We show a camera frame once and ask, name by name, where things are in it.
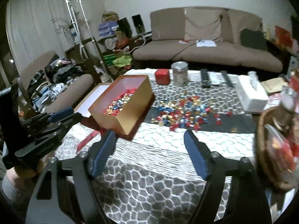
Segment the brown sofa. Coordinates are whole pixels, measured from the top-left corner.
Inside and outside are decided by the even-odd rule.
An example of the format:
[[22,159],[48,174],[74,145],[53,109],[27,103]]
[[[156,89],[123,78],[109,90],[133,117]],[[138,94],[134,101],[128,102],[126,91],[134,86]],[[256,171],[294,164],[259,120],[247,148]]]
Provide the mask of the brown sofa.
[[[162,9],[150,14],[152,41],[133,52],[134,68],[167,68],[174,61],[196,68],[238,68],[280,73],[282,62],[268,51],[244,47],[244,28],[262,31],[262,19],[234,9],[186,7]],[[179,43],[187,39],[187,44]],[[217,47],[196,47],[197,39],[214,40]]]
[[[33,78],[35,73],[40,69],[44,70],[45,66],[48,65],[50,59],[55,55],[54,51],[48,51],[33,62],[22,71],[20,74],[20,81],[23,88],[28,88],[30,80]],[[47,107],[47,113],[53,113],[61,111],[67,107],[74,107],[83,96],[85,96],[89,90],[94,86],[94,80],[90,74],[84,74],[74,81],[68,88],[61,94],[59,94],[54,102]]]

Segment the bolt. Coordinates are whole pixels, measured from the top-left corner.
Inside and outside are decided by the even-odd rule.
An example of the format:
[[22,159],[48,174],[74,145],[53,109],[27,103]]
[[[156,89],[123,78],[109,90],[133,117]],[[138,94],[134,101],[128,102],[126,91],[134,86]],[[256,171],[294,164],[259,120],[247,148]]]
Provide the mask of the bolt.
[[250,162],[250,160],[247,157],[242,157],[242,161],[245,162],[245,163],[249,163]]
[[51,157],[51,158],[49,159],[49,162],[50,162],[50,163],[53,163],[53,162],[56,162],[57,160],[58,160],[57,157]]
[[211,152],[212,157],[219,157],[220,154],[218,152]]
[[84,158],[86,156],[88,156],[88,152],[80,152],[79,153],[79,157],[81,157],[81,158]]

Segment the speaker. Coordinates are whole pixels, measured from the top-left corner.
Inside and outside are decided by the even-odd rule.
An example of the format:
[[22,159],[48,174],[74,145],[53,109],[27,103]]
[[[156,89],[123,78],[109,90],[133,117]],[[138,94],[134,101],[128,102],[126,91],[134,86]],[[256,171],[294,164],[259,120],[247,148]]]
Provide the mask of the speaker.
[[119,30],[123,31],[126,34],[127,38],[131,38],[132,30],[131,30],[131,26],[130,26],[127,18],[122,18],[122,19],[118,20],[117,23],[119,26]]
[[137,34],[144,33],[145,29],[140,14],[132,16],[132,20],[136,28]]

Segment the white tissue box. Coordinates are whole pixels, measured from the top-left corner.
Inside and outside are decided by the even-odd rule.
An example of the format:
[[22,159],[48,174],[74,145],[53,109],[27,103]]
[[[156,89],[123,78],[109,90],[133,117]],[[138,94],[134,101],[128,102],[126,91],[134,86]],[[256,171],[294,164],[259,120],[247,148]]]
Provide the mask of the white tissue box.
[[268,96],[260,82],[257,83],[257,90],[255,90],[249,82],[249,76],[238,77],[236,91],[247,113],[262,112],[268,102]]

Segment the cardboard gift box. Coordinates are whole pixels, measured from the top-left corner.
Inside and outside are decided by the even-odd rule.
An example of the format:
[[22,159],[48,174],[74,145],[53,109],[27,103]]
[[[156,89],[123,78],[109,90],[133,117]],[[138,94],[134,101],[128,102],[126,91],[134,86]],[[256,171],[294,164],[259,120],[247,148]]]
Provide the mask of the cardboard gift box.
[[[119,114],[117,116],[106,114],[106,108],[113,99],[129,88],[137,90]],[[147,75],[122,75],[102,93],[88,111],[99,126],[129,136],[134,129],[137,130],[137,123],[141,123],[140,119],[147,114],[153,99],[154,94]]]

